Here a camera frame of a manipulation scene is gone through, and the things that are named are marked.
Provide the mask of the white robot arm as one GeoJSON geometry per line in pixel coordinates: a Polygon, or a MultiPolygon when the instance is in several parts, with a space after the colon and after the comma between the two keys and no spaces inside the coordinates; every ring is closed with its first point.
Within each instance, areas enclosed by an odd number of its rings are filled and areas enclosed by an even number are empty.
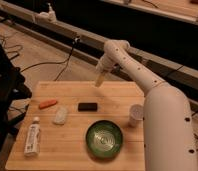
{"type": "Polygon", "coordinates": [[[107,40],[96,68],[104,75],[119,64],[144,93],[145,171],[198,171],[188,98],[133,59],[129,48],[126,40],[107,40]]]}

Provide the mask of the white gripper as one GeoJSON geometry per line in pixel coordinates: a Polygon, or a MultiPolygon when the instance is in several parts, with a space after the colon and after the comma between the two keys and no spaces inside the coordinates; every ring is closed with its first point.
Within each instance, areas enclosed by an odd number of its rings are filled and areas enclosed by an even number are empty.
{"type": "Polygon", "coordinates": [[[96,81],[95,81],[95,86],[100,87],[101,84],[104,81],[105,78],[105,73],[104,72],[111,72],[114,68],[115,62],[108,57],[106,54],[104,54],[98,61],[96,65],[96,69],[100,72],[98,75],[96,81]]]}

